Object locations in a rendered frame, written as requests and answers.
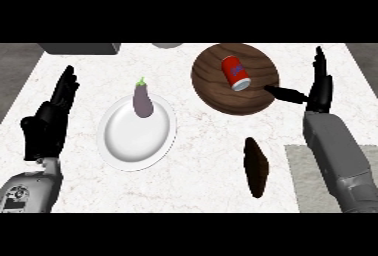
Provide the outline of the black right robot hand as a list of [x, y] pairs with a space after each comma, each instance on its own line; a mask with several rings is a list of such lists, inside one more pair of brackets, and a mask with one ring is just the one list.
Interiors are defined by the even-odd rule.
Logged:
[[313, 61], [315, 81], [309, 95], [304, 95], [294, 89], [264, 86], [264, 90], [273, 97], [291, 103], [307, 103], [306, 110], [318, 113], [328, 113], [332, 103], [334, 82], [332, 76], [326, 73], [326, 58], [321, 47], [316, 47], [316, 55]]

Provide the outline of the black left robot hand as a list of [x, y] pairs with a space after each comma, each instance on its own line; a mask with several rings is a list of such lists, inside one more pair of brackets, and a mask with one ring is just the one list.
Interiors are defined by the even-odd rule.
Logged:
[[65, 144], [68, 115], [78, 87], [74, 67], [68, 65], [58, 80], [50, 100], [41, 103], [36, 114], [21, 120], [25, 137], [25, 161], [59, 157]]

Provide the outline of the round brown wooden placemat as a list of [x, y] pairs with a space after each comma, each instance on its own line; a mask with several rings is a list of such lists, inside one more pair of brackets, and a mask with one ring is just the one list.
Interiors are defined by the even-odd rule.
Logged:
[[230, 115], [250, 115], [264, 110], [275, 100], [264, 86], [279, 86], [279, 73], [257, 48], [242, 43], [220, 43], [197, 57], [192, 84], [213, 109]]

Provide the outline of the red can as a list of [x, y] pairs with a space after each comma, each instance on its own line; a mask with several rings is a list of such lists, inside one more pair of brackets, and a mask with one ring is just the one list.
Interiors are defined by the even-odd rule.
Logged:
[[242, 91], [250, 86], [251, 79], [236, 56], [228, 56], [223, 58], [222, 71], [232, 90]]

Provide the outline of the white bowl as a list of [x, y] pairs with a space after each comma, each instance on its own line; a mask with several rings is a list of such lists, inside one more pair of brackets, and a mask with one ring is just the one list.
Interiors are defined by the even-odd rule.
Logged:
[[176, 114], [167, 100], [149, 95], [154, 113], [140, 118], [133, 96], [114, 103], [98, 128], [98, 150], [106, 164], [121, 171], [149, 168], [166, 156], [176, 139]]

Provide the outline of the dark brown bowl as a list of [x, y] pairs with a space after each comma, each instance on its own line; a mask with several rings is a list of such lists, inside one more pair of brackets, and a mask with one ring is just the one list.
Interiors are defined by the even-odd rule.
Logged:
[[245, 139], [244, 168], [251, 194], [260, 198], [266, 188], [269, 161], [253, 137]]

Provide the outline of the purple eggplant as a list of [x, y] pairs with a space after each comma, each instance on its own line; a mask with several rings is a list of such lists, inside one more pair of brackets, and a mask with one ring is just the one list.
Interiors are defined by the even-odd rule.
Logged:
[[154, 113], [154, 104], [148, 95], [145, 78], [140, 78], [135, 87], [133, 108], [140, 118], [148, 118]]

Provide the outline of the dark grey appliance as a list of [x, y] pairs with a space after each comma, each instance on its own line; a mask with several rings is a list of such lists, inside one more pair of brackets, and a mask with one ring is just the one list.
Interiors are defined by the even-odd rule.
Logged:
[[55, 55], [115, 55], [120, 43], [40, 43], [40, 47]]

